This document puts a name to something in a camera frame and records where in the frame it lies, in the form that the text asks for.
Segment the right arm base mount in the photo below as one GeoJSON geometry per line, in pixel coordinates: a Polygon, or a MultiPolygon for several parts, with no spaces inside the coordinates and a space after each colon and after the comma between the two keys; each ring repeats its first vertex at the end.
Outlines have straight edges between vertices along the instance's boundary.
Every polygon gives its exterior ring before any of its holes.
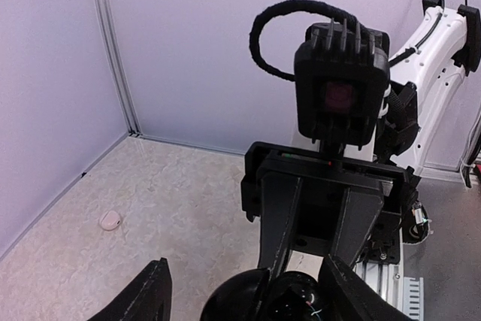
{"type": "Polygon", "coordinates": [[[421,202],[401,217],[398,213],[382,211],[357,263],[374,262],[397,265],[403,244],[420,244],[430,235],[430,219],[421,202]]]}

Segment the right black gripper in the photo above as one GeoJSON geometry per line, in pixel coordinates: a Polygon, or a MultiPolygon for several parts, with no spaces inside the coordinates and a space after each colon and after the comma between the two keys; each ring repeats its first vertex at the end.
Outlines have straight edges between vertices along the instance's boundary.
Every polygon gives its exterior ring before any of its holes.
{"type": "Polygon", "coordinates": [[[255,142],[244,156],[242,209],[260,219],[258,267],[279,277],[293,250],[354,266],[382,211],[401,217],[417,199],[411,167],[255,142]]]}

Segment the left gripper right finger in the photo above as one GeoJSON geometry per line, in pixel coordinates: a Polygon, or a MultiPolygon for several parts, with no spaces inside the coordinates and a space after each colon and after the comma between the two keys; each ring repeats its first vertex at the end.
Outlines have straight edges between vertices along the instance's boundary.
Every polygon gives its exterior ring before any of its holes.
{"type": "Polygon", "coordinates": [[[326,256],[318,282],[327,301],[327,320],[402,321],[409,317],[384,301],[344,261],[326,256]]]}

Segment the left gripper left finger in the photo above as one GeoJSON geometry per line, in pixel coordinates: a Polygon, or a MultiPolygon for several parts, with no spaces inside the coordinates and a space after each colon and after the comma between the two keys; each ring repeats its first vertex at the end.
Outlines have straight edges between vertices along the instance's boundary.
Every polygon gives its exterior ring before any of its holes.
{"type": "Polygon", "coordinates": [[[89,321],[169,321],[172,289],[168,260],[153,260],[89,321]]]}

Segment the pink earbud charging case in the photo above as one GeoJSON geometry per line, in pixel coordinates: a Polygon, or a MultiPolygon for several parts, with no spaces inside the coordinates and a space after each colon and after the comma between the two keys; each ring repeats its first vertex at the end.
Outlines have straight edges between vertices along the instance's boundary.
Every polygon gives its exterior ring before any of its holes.
{"type": "Polygon", "coordinates": [[[122,217],[115,210],[105,212],[99,219],[98,224],[101,229],[111,232],[117,229],[122,222],[122,217]]]}

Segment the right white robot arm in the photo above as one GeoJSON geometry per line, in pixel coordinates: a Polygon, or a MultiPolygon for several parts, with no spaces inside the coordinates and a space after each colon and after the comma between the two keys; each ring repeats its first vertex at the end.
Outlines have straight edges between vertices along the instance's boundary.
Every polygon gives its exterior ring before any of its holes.
{"type": "Polygon", "coordinates": [[[249,49],[268,74],[295,85],[299,140],[247,151],[242,208],[261,224],[258,267],[286,270],[292,251],[348,265],[398,264],[405,244],[429,235],[417,186],[449,103],[480,63],[480,12],[423,0],[404,49],[324,2],[287,0],[254,20],[249,49]],[[307,28],[286,73],[262,57],[260,35],[275,17],[325,17],[307,28]]]}

